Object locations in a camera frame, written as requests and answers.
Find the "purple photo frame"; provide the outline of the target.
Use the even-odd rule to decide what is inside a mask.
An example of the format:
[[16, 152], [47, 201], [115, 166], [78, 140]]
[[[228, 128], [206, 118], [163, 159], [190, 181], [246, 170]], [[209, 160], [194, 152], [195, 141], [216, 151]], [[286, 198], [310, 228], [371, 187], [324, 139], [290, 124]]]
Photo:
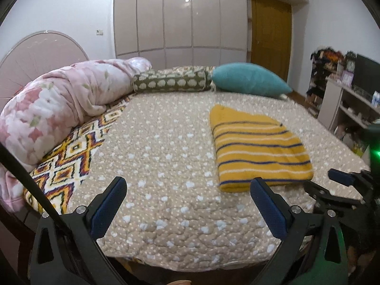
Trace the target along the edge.
[[350, 87], [352, 85], [352, 81], [354, 79], [354, 74], [350, 71], [344, 70], [341, 75], [341, 83]]

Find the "pink floral comforter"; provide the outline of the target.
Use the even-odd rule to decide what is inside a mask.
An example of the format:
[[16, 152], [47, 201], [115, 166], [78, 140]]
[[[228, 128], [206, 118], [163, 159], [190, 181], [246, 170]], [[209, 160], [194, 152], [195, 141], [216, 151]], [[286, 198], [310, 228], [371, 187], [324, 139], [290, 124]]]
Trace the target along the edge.
[[1, 143], [31, 173], [73, 128], [129, 96], [134, 77], [150, 69], [150, 61], [133, 57], [78, 62], [45, 73], [3, 108]]

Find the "yellow striped knit sweater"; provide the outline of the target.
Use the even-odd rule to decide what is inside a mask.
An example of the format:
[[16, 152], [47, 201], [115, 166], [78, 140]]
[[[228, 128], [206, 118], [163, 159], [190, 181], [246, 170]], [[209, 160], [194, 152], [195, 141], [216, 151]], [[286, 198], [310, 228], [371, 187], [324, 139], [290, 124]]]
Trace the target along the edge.
[[247, 192], [255, 178], [274, 186], [313, 178], [307, 150], [283, 123], [220, 104], [211, 109], [209, 121], [222, 192]]

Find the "white shelf unit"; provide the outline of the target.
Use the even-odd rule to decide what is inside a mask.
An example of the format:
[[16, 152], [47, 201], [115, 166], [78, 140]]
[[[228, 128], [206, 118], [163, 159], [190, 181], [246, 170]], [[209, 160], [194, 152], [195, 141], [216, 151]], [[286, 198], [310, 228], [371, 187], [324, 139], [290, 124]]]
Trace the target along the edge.
[[379, 108], [340, 82], [328, 79], [318, 121], [338, 139], [358, 141], [379, 120]]

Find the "teal corduroy pillow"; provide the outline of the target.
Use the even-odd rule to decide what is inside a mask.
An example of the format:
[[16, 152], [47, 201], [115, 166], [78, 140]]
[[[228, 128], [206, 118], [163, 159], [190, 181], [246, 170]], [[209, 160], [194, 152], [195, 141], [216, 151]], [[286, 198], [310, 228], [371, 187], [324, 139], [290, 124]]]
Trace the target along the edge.
[[247, 62], [216, 67], [212, 81], [218, 89], [234, 93], [278, 98], [292, 92], [292, 88], [275, 73]]

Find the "olive hedgehog-print bolster pillow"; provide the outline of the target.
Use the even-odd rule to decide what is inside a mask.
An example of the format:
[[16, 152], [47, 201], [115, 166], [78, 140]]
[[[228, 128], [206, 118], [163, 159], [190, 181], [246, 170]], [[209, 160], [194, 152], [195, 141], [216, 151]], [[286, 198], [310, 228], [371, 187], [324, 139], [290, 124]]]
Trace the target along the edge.
[[148, 70], [133, 79], [136, 93], [200, 92], [211, 88], [212, 71], [208, 67], [180, 67]]

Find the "brown wooden door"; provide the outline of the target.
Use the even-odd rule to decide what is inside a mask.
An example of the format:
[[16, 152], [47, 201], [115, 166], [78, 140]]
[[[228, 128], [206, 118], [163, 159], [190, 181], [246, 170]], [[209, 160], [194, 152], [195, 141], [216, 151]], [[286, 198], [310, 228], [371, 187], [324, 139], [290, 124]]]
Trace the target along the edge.
[[279, 0], [251, 2], [251, 62], [287, 81], [292, 42], [292, 7]]

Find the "cluttered dark shelf items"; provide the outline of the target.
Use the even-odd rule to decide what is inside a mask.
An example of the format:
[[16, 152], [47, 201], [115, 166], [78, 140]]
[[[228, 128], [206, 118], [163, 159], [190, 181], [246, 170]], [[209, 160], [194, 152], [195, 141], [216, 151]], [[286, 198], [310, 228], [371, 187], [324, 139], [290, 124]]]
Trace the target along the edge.
[[327, 87], [327, 79], [335, 78], [337, 67], [345, 61], [345, 55], [331, 47], [320, 46], [310, 56], [312, 70], [305, 103], [308, 112], [317, 118]]

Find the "small round clock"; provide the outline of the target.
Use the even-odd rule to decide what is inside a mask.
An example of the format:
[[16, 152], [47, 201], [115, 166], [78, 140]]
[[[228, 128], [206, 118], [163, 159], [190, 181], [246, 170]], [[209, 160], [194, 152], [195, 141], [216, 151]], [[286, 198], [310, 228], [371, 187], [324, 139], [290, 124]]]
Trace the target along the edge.
[[356, 59], [357, 55], [356, 53], [352, 51], [347, 51], [345, 55], [345, 70], [354, 73], [355, 72], [355, 67], [356, 67]]

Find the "geometric patterned colourful blanket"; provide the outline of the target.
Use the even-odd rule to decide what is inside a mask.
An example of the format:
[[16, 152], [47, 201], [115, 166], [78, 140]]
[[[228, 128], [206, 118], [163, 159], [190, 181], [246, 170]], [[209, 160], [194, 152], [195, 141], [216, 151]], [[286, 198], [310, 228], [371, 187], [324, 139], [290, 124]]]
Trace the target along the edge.
[[106, 105], [103, 114], [88, 117], [83, 125], [73, 128], [62, 143], [46, 154], [30, 173], [59, 214], [66, 213], [71, 196], [90, 173], [91, 161], [97, 150], [130, 100], [130, 96], [124, 96]]

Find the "black television screen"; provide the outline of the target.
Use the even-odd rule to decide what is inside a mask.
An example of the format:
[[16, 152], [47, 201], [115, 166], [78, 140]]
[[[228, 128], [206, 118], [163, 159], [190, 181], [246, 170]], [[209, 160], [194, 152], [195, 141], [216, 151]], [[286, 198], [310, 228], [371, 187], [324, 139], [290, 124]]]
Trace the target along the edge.
[[365, 56], [357, 54], [352, 87], [371, 100], [379, 92], [380, 65]]

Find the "pink rounded headboard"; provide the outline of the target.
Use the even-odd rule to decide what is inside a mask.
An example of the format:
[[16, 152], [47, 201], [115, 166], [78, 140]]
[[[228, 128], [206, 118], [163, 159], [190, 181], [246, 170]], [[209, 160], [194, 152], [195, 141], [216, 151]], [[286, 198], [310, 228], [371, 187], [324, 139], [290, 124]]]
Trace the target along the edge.
[[28, 35], [1, 60], [1, 107], [38, 76], [87, 60], [82, 47], [64, 33], [45, 30]]

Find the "white built-in wardrobe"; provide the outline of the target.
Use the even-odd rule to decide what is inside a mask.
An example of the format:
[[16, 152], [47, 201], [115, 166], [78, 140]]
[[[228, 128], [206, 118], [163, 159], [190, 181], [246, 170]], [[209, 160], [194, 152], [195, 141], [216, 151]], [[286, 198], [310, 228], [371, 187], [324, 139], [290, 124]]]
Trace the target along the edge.
[[114, 0], [115, 55], [155, 69], [247, 59], [247, 0]]

